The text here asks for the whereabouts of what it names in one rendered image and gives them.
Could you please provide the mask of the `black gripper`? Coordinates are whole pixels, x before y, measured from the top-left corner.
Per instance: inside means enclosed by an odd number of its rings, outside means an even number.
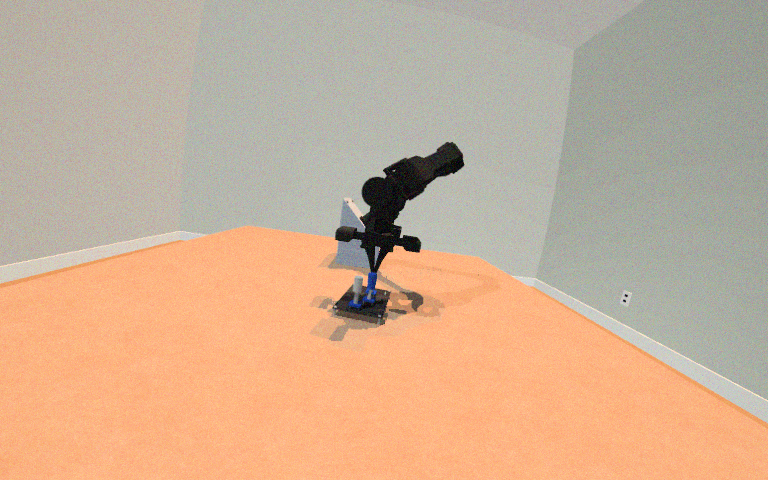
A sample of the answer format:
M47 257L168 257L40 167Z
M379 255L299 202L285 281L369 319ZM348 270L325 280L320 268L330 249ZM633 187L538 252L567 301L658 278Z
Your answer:
M395 219L395 213L396 213L395 209L374 208L370 206L369 218L372 212L377 213L377 218L384 219L384 220L386 220L387 216L392 216L393 225L394 225L394 219ZM358 232L357 228L348 227L348 226L341 226L338 229L336 229L335 240L349 242L352 239L361 240L362 243L360 247L365 249L368 256L368 260L369 260L370 271L373 273L377 273L383 259L389 252L392 253L394 251L395 245L403 246L405 251L409 251L409 252L420 253L420 250L421 250L421 241L419 240L418 237L403 235L403 238L399 239L398 244L389 243L386 249L380 248L379 255L375 265L375 246L372 246L372 245L368 246L364 243L364 240L365 240L364 232Z

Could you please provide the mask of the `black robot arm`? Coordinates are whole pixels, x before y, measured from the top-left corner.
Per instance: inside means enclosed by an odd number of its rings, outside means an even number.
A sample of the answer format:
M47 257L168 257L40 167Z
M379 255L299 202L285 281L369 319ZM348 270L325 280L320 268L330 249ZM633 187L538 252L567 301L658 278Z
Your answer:
M426 185L439 176L446 177L463 168L463 157L455 143L446 142L427 157L413 156L395 162L383 169L386 178L373 177L364 183L362 198L371 207L395 209L397 219L406 201L424 193ZM366 226L364 243L382 249L389 243L398 244L402 227L393 225L393 217L387 216L384 220L372 212L369 218L369 212L359 217Z

